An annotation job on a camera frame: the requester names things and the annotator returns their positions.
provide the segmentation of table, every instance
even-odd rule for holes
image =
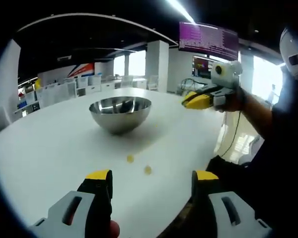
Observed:
[[[108,134],[88,107],[100,99],[139,96],[152,101],[147,120],[124,136]],[[29,226],[95,170],[113,171],[112,220],[121,238],[157,237],[191,195],[192,170],[205,169],[223,114],[181,106],[182,98],[122,88],[54,104],[0,133],[0,185]],[[127,155],[134,155],[133,163]],[[152,174],[144,173],[151,166]]]

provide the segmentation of floor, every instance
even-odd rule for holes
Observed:
[[[241,156],[249,153],[249,143],[258,135],[243,114],[240,114],[236,129],[238,117],[239,112],[227,113],[224,117],[218,142],[214,150],[215,154],[220,155],[226,161],[236,164],[238,164]]]

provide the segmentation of person's hand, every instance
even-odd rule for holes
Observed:
[[[117,222],[110,221],[110,237],[118,238],[119,233],[120,233],[120,228]]]
[[[241,88],[233,94],[226,95],[226,103],[221,106],[215,107],[219,112],[236,112],[243,108],[245,93]]]

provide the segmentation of metal bowl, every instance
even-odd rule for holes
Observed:
[[[89,106],[95,122],[111,134],[132,131],[145,121],[151,101],[139,97],[107,98]]]

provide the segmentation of black cable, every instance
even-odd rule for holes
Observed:
[[[203,84],[205,85],[205,83],[201,83],[199,81],[194,80],[193,78],[185,78],[181,81],[181,91],[182,93],[186,90],[185,89],[185,85],[188,81],[192,81],[192,84],[190,85],[190,87],[194,86],[194,92],[197,90],[195,84]]]
[[[236,136],[236,133],[237,133],[238,124],[239,124],[240,113],[241,113],[241,111],[239,111],[239,114],[238,114],[237,125],[236,125],[236,129],[235,129],[235,133],[234,133],[234,136],[233,136],[232,143],[230,144],[229,148],[224,152],[224,154],[221,155],[221,157],[223,157],[223,156],[227,153],[227,151],[229,151],[229,149],[230,149],[230,148],[232,147],[232,145],[233,145],[233,142],[234,142],[234,140],[235,140],[235,136]]]

